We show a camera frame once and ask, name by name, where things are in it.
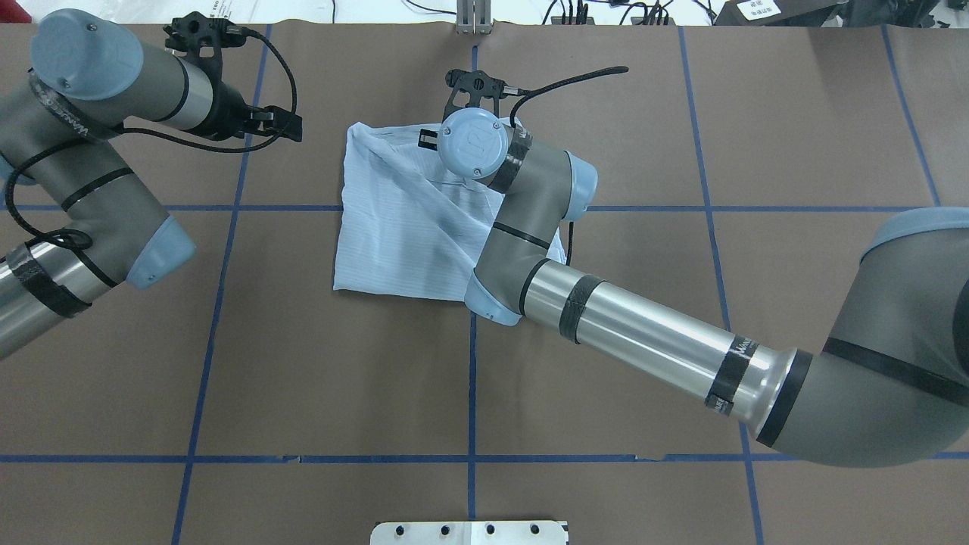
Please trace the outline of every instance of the white cloth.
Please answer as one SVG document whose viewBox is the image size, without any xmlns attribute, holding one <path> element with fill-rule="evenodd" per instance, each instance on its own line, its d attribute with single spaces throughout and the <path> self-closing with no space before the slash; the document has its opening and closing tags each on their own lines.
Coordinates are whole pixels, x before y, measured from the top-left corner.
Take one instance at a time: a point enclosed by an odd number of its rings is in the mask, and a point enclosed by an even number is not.
<svg viewBox="0 0 969 545">
<path fill-rule="evenodd" d="M 347 131 L 334 290 L 463 301 L 504 196 L 418 147 L 440 124 Z M 555 233 L 548 257 L 565 262 Z"/>
</svg>

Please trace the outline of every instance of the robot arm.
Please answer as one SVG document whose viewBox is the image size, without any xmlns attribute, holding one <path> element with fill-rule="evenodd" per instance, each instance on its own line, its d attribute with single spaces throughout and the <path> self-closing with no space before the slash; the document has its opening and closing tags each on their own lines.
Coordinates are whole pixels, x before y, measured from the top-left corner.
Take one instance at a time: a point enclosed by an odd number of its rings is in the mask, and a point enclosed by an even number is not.
<svg viewBox="0 0 969 545">
<path fill-rule="evenodd" d="M 248 106 L 221 82 L 221 48 L 255 33 L 198 13 L 166 31 L 166 45 L 185 56 L 85 12 L 54 12 L 31 43 L 28 81 L 0 99 L 0 176 L 24 171 L 19 183 L 39 183 L 71 218 L 51 233 L 21 223 L 35 238 L 0 260 L 0 359 L 118 283 L 147 288 L 194 255 L 188 235 L 107 142 L 150 132 L 123 129 L 128 116 L 216 141 L 245 133 L 300 140 L 295 112 Z M 212 57 L 201 57 L 206 47 Z M 13 189 L 8 182 L 8 207 Z"/>
<path fill-rule="evenodd" d="M 465 294 L 476 313 L 507 326 L 531 318 L 736 417 L 763 444 L 820 464 L 903 464 L 969 428 L 969 208 L 890 220 L 812 356 L 546 259 L 559 222 L 582 216 L 598 183 L 572 153 L 474 107 L 451 113 L 422 146 L 506 196 Z"/>
</svg>

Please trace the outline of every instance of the grid of blue tape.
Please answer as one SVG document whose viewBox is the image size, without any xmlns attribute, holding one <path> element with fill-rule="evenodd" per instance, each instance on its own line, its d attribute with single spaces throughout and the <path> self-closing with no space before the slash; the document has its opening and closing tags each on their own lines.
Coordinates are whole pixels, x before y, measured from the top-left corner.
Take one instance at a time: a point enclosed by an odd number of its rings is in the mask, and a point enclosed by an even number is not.
<svg viewBox="0 0 969 545">
<path fill-rule="evenodd" d="M 716 231 L 714 226 L 714 213 L 720 212 L 898 212 L 914 207 L 746 207 L 746 206 L 715 206 L 710 201 L 709 187 L 706 180 L 706 167 L 703 160 L 703 145 L 701 142 L 701 127 L 697 119 L 697 109 L 694 100 L 693 82 L 690 76 L 690 63 L 687 51 L 686 37 L 682 27 L 679 27 L 680 53 L 683 62 L 683 76 L 686 81 L 687 99 L 689 101 L 690 119 L 693 128 L 694 144 L 697 153 L 697 165 L 700 173 L 700 184 L 703 190 L 703 206 L 593 206 L 589 208 L 592 212 L 615 212 L 615 211 L 645 211 L 645 212 L 702 212 L 706 217 L 709 232 L 710 249 L 713 253 L 713 265 L 715 269 L 717 289 L 720 296 L 720 306 L 723 322 L 726 328 L 731 328 L 730 309 L 726 288 L 723 281 L 723 273 L 720 265 L 719 249 L 717 246 Z M 271 36 L 272 25 L 266 30 L 266 35 Z M 912 134 L 913 144 L 918 153 L 925 175 L 932 201 L 935 206 L 940 206 L 938 192 L 932 178 L 919 133 L 909 112 L 908 102 L 905 98 L 904 90 L 894 63 L 894 54 L 891 48 L 891 40 L 888 28 L 882 27 L 882 34 L 885 42 L 886 54 L 891 66 L 891 74 L 894 79 L 896 91 L 898 93 L 901 109 L 905 115 L 909 130 Z M 260 91 L 263 84 L 263 74 L 266 67 L 267 50 L 263 48 L 260 61 L 259 76 L 256 89 L 253 95 L 253 104 L 258 104 Z M 477 69 L 478 48 L 472 48 L 472 69 Z M 251 139 L 247 138 L 246 145 L 251 144 Z M 745 427 L 739 425 L 740 442 L 742 454 L 673 454 L 668 455 L 662 460 L 646 460 L 637 458 L 634 455 L 480 455 L 477 452 L 477 331 L 478 318 L 473 313 L 470 314 L 469 328 L 469 382 L 468 382 L 468 452 L 466 455 L 388 455 L 388 456 L 202 456 L 196 454 L 199 440 L 199 431 L 202 425 L 202 416 L 205 403 L 205 393 L 208 387 L 209 371 L 212 364 L 214 351 L 215 335 L 219 326 L 219 319 L 222 311 L 222 301 L 225 289 L 226 273 L 228 271 L 230 258 L 232 256 L 233 243 L 235 238 L 235 227 L 238 215 L 241 211 L 341 211 L 340 205 L 243 205 L 242 192 L 245 186 L 245 174 L 248 165 L 248 153 L 243 154 L 239 167 L 238 183 L 236 185 L 234 201 L 231 205 L 171 205 L 168 206 L 172 211 L 230 211 L 232 219 L 226 241 L 225 254 L 223 256 L 222 270 L 219 276 L 218 291 L 215 299 L 215 306 L 212 311 L 212 323 L 209 330 L 208 344 L 203 363 L 202 377 L 199 385 L 199 395 L 196 401 L 195 418 L 192 424 L 192 431 L 189 437 L 189 446 L 184 456 L 138 456 L 138 455 L 0 455 L 0 464 L 181 464 L 184 465 L 181 493 L 178 498 L 175 524 L 172 529 L 172 544 L 179 542 L 181 528 L 185 519 L 185 512 L 188 505 L 189 492 L 192 482 L 192 470 L 195 465 L 209 464 L 463 464 L 467 465 L 467 510 L 469 520 L 476 518 L 476 465 L 477 464 L 669 464 L 669 463 L 714 463 L 714 462 L 735 462 L 743 463 L 747 476 L 747 487 L 750 496 L 751 512 L 753 516 L 752 524 L 759 545 L 763 544 L 764 531 L 761 523 L 760 505 L 757 498 L 757 482 L 754 472 L 754 463 L 776 463 L 776 462 L 795 462 L 796 459 L 783 454 L 763 454 L 754 453 L 750 450 L 750 441 Z M 23 205 L 23 210 L 60 210 L 55 205 Z M 943 452 L 939 453 L 933 460 L 969 460 L 969 452 Z"/>
</svg>

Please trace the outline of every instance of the black band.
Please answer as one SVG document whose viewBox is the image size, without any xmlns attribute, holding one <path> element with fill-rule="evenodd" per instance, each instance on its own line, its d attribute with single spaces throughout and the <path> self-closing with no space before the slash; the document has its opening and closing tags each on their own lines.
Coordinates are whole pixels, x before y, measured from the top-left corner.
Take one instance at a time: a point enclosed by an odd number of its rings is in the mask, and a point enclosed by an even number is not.
<svg viewBox="0 0 969 545">
<path fill-rule="evenodd" d="M 524 231 L 519 231 L 518 229 L 516 229 L 516 228 L 514 228 L 514 227 L 512 227 L 510 225 L 505 225 L 504 223 L 499 223 L 499 222 L 496 221 L 496 222 L 494 222 L 494 225 L 492 225 L 491 227 L 497 229 L 498 231 L 504 231 L 505 233 L 508 233 L 509 235 L 514 235 L 514 236 L 516 236 L 516 237 L 518 237 L 518 238 L 520 238 L 522 240 L 525 240 L 527 242 L 531 242 L 531 243 L 535 244 L 536 246 L 541 246 L 542 249 L 548 250 L 551 247 L 551 244 L 549 244 L 548 242 L 545 242 L 544 240 L 539 239 L 538 237 L 533 237 L 533 236 L 529 235 L 528 233 L 525 233 Z"/>
<path fill-rule="evenodd" d="M 561 336 L 575 344 L 581 344 L 578 342 L 578 321 L 585 312 L 585 304 L 588 303 L 592 292 L 603 281 L 595 274 L 587 274 L 572 287 L 572 293 L 565 300 L 565 307 L 562 308 L 562 314 L 558 318 L 558 333 Z"/>
<path fill-rule="evenodd" d="M 962 365 L 962 370 L 969 372 L 969 281 L 962 287 L 962 293 L 955 304 L 953 339 L 955 340 L 955 357 Z"/>
<path fill-rule="evenodd" d="M 176 113 L 179 113 L 181 111 L 181 107 L 185 106 L 185 101 L 188 100 L 188 85 L 189 85 L 189 83 L 188 83 L 188 70 L 185 68 L 185 63 L 182 62 L 182 61 L 178 61 L 178 66 L 181 67 L 181 69 L 182 69 L 182 77 L 185 80 L 185 88 L 182 89 L 182 98 L 181 98 L 181 100 L 178 101 L 178 106 L 176 106 L 175 109 L 172 110 L 172 113 L 169 113 L 165 117 L 159 117 L 158 119 L 152 119 L 152 121 L 154 121 L 156 123 L 161 123 L 162 121 L 167 121 L 167 120 L 175 117 L 175 114 Z"/>
<path fill-rule="evenodd" d="M 757 435 L 758 442 L 768 447 L 774 446 L 774 441 L 781 434 L 788 416 L 791 415 L 791 409 L 794 407 L 794 402 L 797 401 L 797 394 L 800 394 L 800 387 L 804 384 L 804 378 L 811 369 L 813 358 L 810 353 L 803 350 L 798 350 L 795 353 L 794 360 L 791 362 L 791 369 L 784 377 L 781 391 L 778 392 L 777 399 L 774 400 L 774 407 L 770 410 L 770 414 L 767 415 L 767 420 L 764 422 L 764 427 Z"/>
<path fill-rule="evenodd" d="M 491 178 L 489 189 L 494 189 L 498 193 L 504 194 L 512 186 L 512 182 L 521 170 L 521 163 L 525 160 L 525 155 L 532 148 L 532 134 L 521 127 L 515 129 L 512 136 L 512 143 L 508 146 L 508 154 L 505 161 L 498 167 L 498 172 Z"/>
<path fill-rule="evenodd" d="M 27 73 L 30 80 L 30 90 L 37 100 L 47 108 L 54 117 L 74 129 L 81 138 L 99 144 L 118 136 L 118 133 L 76 108 L 64 95 L 41 81 L 37 74 L 30 70 Z"/>
<path fill-rule="evenodd" d="M 937 398 L 969 407 L 969 387 L 928 369 L 834 337 L 825 343 L 825 352 Z"/>
<path fill-rule="evenodd" d="M 113 288 L 118 285 L 117 282 L 112 280 L 110 276 L 105 274 L 105 272 L 102 271 L 100 267 L 98 267 L 93 261 L 91 261 L 91 258 L 87 257 L 87 254 L 84 253 L 84 250 L 72 249 L 71 251 L 74 252 L 74 255 L 78 257 L 78 261 L 82 262 L 84 266 L 87 267 L 87 269 L 91 271 L 92 274 L 97 276 L 99 280 L 104 282 L 106 286 L 108 286 L 109 288 Z"/>
<path fill-rule="evenodd" d="M 75 204 L 77 204 L 78 201 L 80 201 L 84 197 L 87 197 L 91 193 L 94 193 L 98 189 L 101 189 L 105 185 L 108 185 L 109 183 L 115 181 L 116 179 L 118 179 L 118 178 L 120 178 L 122 176 L 127 176 L 127 175 L 134 174 L 134 173 L 135 173 L 134 171 L 132 171 L 131 169 L 125 167 L 123 169 L 118 169 L 116 171 L 111 171 L 111 172 L 105 174 L 104 176 L 101 176 L 101 177 L 99 177 L 99 178 L 97 178 L 97 179 L 95 179 L 95 180 L 93 180 L 91 182 L 88 182 L 83 187 L 81 187 L 81 189 L 79 189 L 79 190 L 75 191 L 74 193 L 68 195 L 67 199 L 64 199 L 64 201 L 61 202 L 61 208 L 64 209 L 64 211 L 67 211 L 68 208 L 70 208 L 70 207 L 74 206 Z"/>
<path fill-rule="evenodd" d="M 706 406 L 721 414 L 730 414 L 731 409 L 734 408 L 736 389 L 740 387 L 740 381 L 747 373 L 750 359 L 754 357 L 758 346 L 759 344 L 750 338 L 734 337 L 734 342 L 724 355 L 724 361 L 720 363 L 717 375 L 713 377 L 710 391 L 706 394 Z"/>
<path fill-rule="evenodd" d="M 542 268 L 542 265 L 544 265 L 548 261 L 551 261 L 551 260 L 548 259 L 548 257 L 546 257 L 542 261 L 536 263 L 535 267 L 532 267 L 532 270 L 528 273 L 528 276 L 525 278 L 525 283 L 522 284 L 521 286 L 521 295 L 518 296 L 518 314 L 521 314 L 522 316 L 525 315 L 525 296 L 528 295 L 528 287 L 532 285 L 532 280 L 535 278 L 535 275 L 538 274 L 539 269 Z"/>
<path fill-rule="evenodd" d="M 53 312 L 65 318 L 74 318 L 91 307 L 91 303 L 85 303 L 67 288 L 54 282 L 30 254 L 26 244 L 14 248 L 7 254 L 7 259 L 7 265 L 20 281 L 20 285 Z"/>
</svg>

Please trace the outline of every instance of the white plate with holes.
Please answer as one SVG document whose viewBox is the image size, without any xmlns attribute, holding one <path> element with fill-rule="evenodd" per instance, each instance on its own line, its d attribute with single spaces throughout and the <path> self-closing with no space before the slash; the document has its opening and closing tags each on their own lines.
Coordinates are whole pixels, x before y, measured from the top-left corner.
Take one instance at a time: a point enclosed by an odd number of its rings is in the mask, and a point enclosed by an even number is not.
<svg viewBox="0 0 969 545">
<path fill-rule="evenodd" d="M 560 521 L 381 523 L 370 545 L 568 545 L 569 524 Z"/>
</svg>

